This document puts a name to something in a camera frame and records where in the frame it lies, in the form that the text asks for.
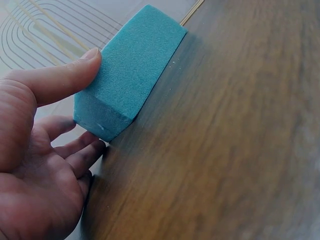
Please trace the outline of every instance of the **wood grain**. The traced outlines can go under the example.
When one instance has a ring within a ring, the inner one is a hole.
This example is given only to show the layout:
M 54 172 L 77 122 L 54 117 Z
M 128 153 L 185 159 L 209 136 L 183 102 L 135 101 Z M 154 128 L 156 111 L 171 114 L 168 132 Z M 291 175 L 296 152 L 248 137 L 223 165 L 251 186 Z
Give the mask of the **wood grain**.
M 320 1 L 206 0 L 186 27 L 84 239 L 320 239 Z

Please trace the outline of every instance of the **sponge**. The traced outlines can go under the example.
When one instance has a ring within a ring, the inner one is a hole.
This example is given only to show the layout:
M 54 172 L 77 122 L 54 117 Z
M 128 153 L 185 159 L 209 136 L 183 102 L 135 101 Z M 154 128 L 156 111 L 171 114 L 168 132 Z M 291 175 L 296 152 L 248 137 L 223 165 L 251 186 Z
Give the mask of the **sponge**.
M 187 30 L 153 6 L 140 10 L 101 51 L 95 80 L 74 98 L 74 120 L 110 142 L 135 119 Z

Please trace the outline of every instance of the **fingernail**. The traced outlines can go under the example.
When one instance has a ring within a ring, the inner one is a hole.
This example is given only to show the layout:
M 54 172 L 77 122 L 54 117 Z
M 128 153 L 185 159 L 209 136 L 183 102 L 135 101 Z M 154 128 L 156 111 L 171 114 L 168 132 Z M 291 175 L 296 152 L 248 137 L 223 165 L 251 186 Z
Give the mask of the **fingernail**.
M 93 59 L 95 56 L 97 56 L 98 51 L 99 51 L 98 48 L 95 47 L 95 48 L 87 51 L 80 59 L 86 59 L 86 60 Z

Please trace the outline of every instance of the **hand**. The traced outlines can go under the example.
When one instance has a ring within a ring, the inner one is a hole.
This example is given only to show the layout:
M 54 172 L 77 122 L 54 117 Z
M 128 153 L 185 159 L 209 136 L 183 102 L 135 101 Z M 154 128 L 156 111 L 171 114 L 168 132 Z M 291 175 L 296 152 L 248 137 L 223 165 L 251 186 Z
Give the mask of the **hand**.
M 0 80 L 0 239 L 63 239 L 76 227 L 105 144 L 86 132 L 66 146 L 51 141 L 72 130 L 71 117 L 34 124 L 37 107 L 87 87 L 101 54 L 93 49 L 65 66 L 15 70 Z

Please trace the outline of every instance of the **wooden stick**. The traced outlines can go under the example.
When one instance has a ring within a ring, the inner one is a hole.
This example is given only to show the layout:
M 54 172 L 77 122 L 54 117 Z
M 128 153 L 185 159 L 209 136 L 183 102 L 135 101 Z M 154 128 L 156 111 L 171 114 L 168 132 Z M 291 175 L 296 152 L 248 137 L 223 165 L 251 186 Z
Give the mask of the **wooden stick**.
M 181 26 L 184 26 L 191 16 L 198 10 L 198 8 L 204 3 L 205 0 L 198 0 L 190 9 L 190 11 L 185 15 L 185 17 L 180 22 Z
M 44 27 L 42 26 L 42 24 L 37 20 L 35 19 L 29 12 L 28 10 L 26 10 L 19 2 L 18 0 L 13 0 L 18 6 L 19 8 L 25 13 L 27 14 L 27 16 L 29 18 L 31 18 L 31 20 L 46 34 L 46 36 L 48 38 L 50 38 L 59 48 L 60 50 L 65 54 L 67 55 L 72 61 L 76 60 L 67 50 L 65 50 L 64 46 L 61 45 L 61 43 L 59 41 L 57 41 L 55 39 L 54 36 L 52 36 L 52 34 Z
M 37 42 L 37 40 L 31 35 L 29 31 L 27 31 L 24 26 L 20 24 L 20 22 L 9 12 L 9 10 L 4 6 L 4 10 L 8 13 L 9 17 L 18 25 L 18 27 L 29 37 L 29 39 L 37 46 L 39 47 L 50 59 L 51 61 L 56 65 L 60 66 L 61 64 L 58 62 L 58 60 L 51 55 L 43 46 L 41 46 L 40 43 Z
M 50 16 L 41 6 L 39 6 L 34 0 L 29 0 L 39 11 L 41 11 L 48 19 L 54 22 L 65 34 L 67 34 L 70 38 L 72 38 L 77 44 L 79 44 L 86 51 L 89 51 L 90 48 L 87 47 L 84 43 L 82 43 L 79 39 L 77 39 L 68 29 L 66 29 L 63 25 L 61 25 L 58 21 L 56 21 L 52 16 Z

